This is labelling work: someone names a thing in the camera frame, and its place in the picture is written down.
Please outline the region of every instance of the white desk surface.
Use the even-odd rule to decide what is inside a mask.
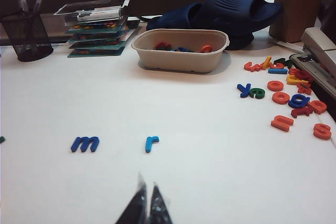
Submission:
[[[148,199],[158,184],[174,223],[336,223],[336,148],[312,135],[320,122],[335,134],[335,121],[326,112],[299,116],[288,133],[270,126],[290,117],[266,87],[286,76],[243,65],[291,52],[265,29],[255,37],[209,74],[145,70],[129,45],[118,57],[72,59],[55,47],[28,63],[2,48],[2,223],[114,223],[138,173]],[[248,82],[266,96],[240,98]],[[77,136],[98,136],[97,151],[72,153]]]

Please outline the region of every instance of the gray stapler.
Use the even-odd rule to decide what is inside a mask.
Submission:
[[[316,27],[304,31],[302,42],[306,54],[292,55],[290,59],[336,100],[336,45]]]

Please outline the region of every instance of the navy blue slipper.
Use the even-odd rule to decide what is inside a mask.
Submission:
[[[265,0],[206,0],[191,25],[244,36],[272,24],[281,11],[280,4]]]
[[[206,0],[194,3],[149,21],[147,30],[156,28],[213,29],[225,32],[227,50],[246,47],[254,39],[252,32],[271,25],[281,14],[278,3],[264,0]]]

